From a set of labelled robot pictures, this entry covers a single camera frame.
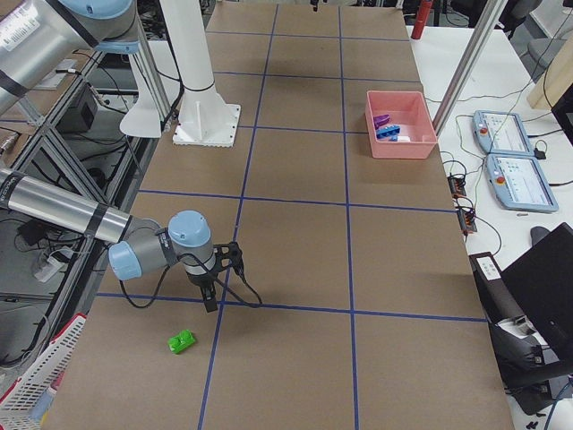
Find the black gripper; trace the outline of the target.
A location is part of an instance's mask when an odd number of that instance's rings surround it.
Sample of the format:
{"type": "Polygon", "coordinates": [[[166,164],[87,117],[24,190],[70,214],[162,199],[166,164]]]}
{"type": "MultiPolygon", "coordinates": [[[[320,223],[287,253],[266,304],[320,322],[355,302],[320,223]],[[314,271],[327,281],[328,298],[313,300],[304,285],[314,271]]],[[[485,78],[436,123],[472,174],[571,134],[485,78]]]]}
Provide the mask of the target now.
{"type": "Polygon", "coordinates": [[[232,269],[235,275],[245,280],[243,252],[235,241],[211,247],[207,257],[200,258],[199,252],[185,253],[185,270],[191,283],[201,292],[203,304],[208,313],[218,310],[215,284],[218,275],[232,269]]]}

